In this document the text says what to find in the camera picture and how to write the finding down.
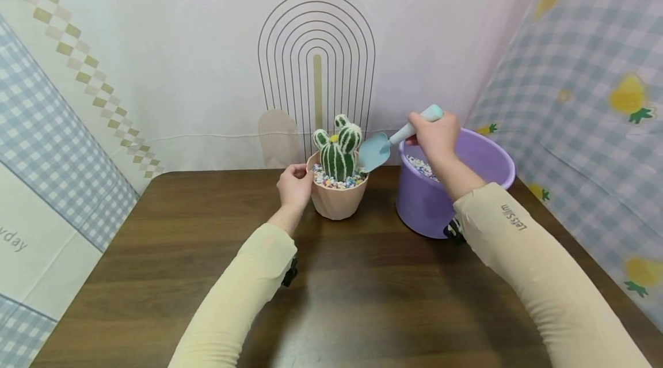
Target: wooden table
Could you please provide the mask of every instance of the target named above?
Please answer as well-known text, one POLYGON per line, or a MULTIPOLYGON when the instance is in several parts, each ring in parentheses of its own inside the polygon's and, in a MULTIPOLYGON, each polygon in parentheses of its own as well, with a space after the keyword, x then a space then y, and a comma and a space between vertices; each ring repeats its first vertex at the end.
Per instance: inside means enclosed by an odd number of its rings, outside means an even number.
MULTIPOLYGON (((166 367, 210 287, 279 206, 278 171, 178 172, 145 191, 33 367, 166 367)), ((546 367, 535 325, 467 245, 427 240, 394 209, 398 168, 357 214, 306 211, 300 274, 253 325, 240 367, 546 367)), ((517 181, 511 193, 576 258, 655 367, 663 336, 517 181)))

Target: beige arm sleeve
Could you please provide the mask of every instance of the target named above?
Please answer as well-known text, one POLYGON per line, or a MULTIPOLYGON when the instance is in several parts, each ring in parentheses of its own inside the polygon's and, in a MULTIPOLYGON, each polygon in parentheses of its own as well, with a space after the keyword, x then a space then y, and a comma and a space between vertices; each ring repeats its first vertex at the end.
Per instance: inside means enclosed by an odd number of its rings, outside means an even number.
POLYGON ((506 190, 488 184, 454 207, 472 250, 522 300, 554 367, 650 367, 580 266, 506 190))
POLYGON ((235 367, 250 325, 274 297, 295 253, 282 229, 264 224, 253 232, 193 315, 169 367, 235 367))

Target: artificial cactus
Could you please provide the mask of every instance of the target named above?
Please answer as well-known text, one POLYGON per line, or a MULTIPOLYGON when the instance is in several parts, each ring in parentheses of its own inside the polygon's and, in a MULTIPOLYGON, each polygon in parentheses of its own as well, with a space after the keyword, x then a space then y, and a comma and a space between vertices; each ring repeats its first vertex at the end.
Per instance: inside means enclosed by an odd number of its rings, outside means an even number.
POLYGON ((317 129, 313 141, 320 149, 320 163, 325 172, 337 181, 345 181, 356 172, 355 152, 361 145, 361 128, 345 115, 337 115, 334 124, 340 129, 338 134, 328 136, 323 129, 317 129))

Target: light blue trowel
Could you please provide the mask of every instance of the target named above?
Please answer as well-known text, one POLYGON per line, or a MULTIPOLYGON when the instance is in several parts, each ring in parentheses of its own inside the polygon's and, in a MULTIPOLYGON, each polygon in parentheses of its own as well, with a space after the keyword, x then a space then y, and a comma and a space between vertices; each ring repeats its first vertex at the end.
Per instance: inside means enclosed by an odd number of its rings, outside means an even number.
MULTIPOLYGON (((431 105, 421 112, 421 115, 429 122, 435 122, 435 120, 442 118, 442 109, 437 105, 431 105)), ((359 147, 359 167, 366 169, 366 172, 379 167, 389 159, 389 151, 391 151, 392 146, 398 145, 401 141, 413 136, 414 133, 413 125, 407 123, 391 138, 388 138, 382 132, 374 134, 359 147)))

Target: trowel handle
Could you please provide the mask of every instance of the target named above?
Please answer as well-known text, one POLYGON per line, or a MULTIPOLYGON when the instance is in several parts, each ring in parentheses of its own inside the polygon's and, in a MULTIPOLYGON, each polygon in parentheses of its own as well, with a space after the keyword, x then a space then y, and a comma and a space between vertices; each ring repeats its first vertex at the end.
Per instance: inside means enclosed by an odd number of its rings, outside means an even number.
MULTIPOLYGON (((428 109, 421 112, 420 115, 429 122, 435 122, 437 119, 442 118, 442 109, 437 105, 431 105, 428 106, 428 109)), ((398 145, 401 141, 405 141, 410 136, 413 136, 415 132, 416 130, 413 125, 408 122, 400 129, 400 131, 394 133, 391 138, 389 138, 389 142, 391 142, 392 145, 398 145)))

